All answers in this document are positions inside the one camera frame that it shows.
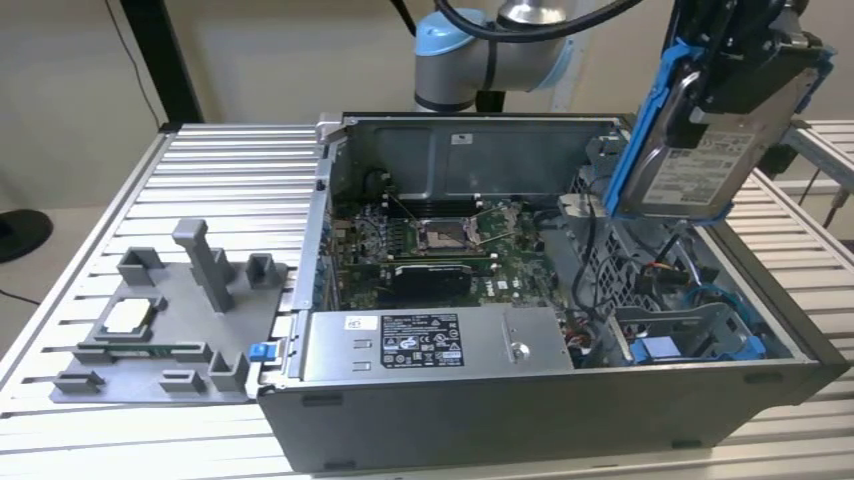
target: black pole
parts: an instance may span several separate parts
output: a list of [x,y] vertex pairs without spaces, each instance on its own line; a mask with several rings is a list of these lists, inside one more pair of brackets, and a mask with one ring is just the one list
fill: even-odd
[[122,0],[122,8],[170,122],[205,122],[165,1]]

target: white label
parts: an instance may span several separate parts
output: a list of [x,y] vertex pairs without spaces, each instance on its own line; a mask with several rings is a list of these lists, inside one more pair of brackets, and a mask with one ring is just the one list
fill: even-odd
[[696,149],[674,148],[662,162],[644,203],[712,203],[753,142],[751,133],[708,132]]
[[472,133],[456,133],[452,135],[452,145],[472,145],[476,141],[476,136]]
[[377,330],[380,317],[372,315],[348,315],[345,330]]
[[114,357],[151,357],[151,353],[145,350],[110,350]]

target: hard drive label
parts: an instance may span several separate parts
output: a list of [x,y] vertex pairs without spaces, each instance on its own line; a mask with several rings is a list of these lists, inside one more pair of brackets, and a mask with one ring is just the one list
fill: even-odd
[[462,367],[464,338],[457,314],[384,315],[386,368]]
[[709,205],[753,138],[751,133],[708,132],[696,149],[672,149],[644,203]]

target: black floor stand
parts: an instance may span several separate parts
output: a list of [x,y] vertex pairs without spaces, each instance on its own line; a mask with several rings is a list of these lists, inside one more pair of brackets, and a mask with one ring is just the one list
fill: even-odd
[[51,237],[54,222],[37,210],[0,213],[0,263],[23,257]]

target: open computer chassis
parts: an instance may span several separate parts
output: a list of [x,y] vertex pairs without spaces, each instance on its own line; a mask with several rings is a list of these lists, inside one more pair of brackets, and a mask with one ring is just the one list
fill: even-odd
[[726,223],[606,218],[620,116],[349,114],[283,361],[298,471],[716,445],[848,364]]

